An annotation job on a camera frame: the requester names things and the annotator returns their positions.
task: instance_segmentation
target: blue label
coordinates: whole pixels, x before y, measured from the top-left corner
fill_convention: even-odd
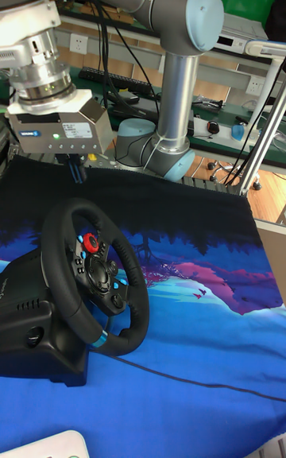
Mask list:
[[[19,134],[22,137],[40,137],[41,136],[40,131],[19,131]]]

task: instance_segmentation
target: blue accent ring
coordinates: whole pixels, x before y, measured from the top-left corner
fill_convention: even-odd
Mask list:
[[[99,348],[102,345],[104,345],[104,343],[107,340],[107,337],[108,337],[108,332],[102,331],[102,335],[100,336],[100,338],[97,341],[95,341],[94,343],[92,343],[91,345],[95,348]]]

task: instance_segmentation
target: robotic arm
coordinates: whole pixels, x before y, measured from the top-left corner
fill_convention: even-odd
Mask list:
[[[199,56],[218,40],[222,1],[101,1],[120,6],[158,33],[166,50],[157,131],[150,122],[131,119],[118,132],[118,149],[123,153],[128,149],[126,164],[148,165],[165,178],[179,180],[194,157],[186,134]],[[60,18],[56,5],[48,0],[0,0],[0,8],[0,68],[11,69],[10,82],[17,90],[18,101],[8,111],[23,149],[104,151],[112,139],[107,113],[90,91],[75,89],[68,66],[57,60],[53,28]],[[60,135],[60,144],[55,135]],[[138,141],[129,149],[134,139]]]

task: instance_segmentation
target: steering wheel base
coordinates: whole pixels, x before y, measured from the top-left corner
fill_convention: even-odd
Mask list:
[[[84,386],[89,347],[62,318],[47,289],[41,250],[13,260],[0,274],[0,286],[7,279],[0,304],[0,376]]]

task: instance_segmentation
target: wooden floor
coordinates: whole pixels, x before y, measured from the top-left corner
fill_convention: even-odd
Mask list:
[[[187,172],[189,176],[195,171],[200,161],[201,157],[196,156],[190,170]],[[207,157],[204,158],[201,167],[195,174],[195,178],[209,180],[212,172],[207,169],[207,164],[210,161],[213,160]],[[226,173],[222,170],[218,172],[218,180],[221,180],[225,175]],[[253,217],[275,223],[286,204],[286,176],[285,180],[282,180],[273,173],[262,170],[259,171],[259,175],[262,189],[256,191],[252,187],[248,194]]]

